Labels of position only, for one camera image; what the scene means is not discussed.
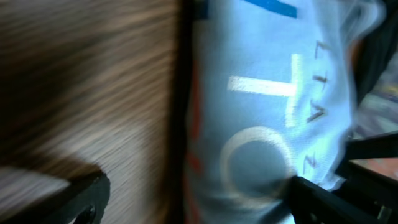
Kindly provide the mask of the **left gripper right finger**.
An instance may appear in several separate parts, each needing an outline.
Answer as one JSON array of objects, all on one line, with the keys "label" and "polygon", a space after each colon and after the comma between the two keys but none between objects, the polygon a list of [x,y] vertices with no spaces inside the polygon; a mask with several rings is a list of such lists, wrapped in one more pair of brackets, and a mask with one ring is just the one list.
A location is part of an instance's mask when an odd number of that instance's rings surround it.
[{"label": "left gripper right finger", "polygon": [[381,224],[371,216],[303,177],[293,177],[287,204],[295,223]]}]

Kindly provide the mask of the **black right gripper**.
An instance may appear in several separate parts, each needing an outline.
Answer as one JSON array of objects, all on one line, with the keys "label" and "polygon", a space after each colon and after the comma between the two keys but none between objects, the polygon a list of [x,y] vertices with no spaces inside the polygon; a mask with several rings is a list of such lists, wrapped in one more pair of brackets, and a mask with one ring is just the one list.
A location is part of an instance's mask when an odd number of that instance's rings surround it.
[{"label": "black right gripper", "polygon": [[355,164],[362,159],[396,159],[397,133],[350,139],[336,174],[344,178],[334,194],[380,223],[397,224],[397,181],[379,171]]}]

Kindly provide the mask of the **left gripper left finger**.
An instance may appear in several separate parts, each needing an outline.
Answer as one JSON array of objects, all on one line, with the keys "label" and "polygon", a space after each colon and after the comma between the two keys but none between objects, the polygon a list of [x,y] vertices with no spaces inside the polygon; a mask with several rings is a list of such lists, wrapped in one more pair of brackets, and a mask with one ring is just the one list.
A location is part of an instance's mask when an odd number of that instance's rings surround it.
[{"label": "left gripper left finger", "polygon": [[109,196],[110,180],[104,172],[81,175],[64,190],[1,224],[100,224]]}]

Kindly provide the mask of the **light blue printed t-shirt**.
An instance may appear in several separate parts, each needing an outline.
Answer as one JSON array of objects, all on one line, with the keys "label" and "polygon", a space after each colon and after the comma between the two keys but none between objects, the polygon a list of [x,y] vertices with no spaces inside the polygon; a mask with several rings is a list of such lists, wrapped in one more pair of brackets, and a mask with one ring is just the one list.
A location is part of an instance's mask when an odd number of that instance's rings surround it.
[{"label": "light blue printed t-shirt", "polygon": [[325,190],[353,123],[349,48],[375,0],[195,1],[186,223],[292,223],[289,180]]}]

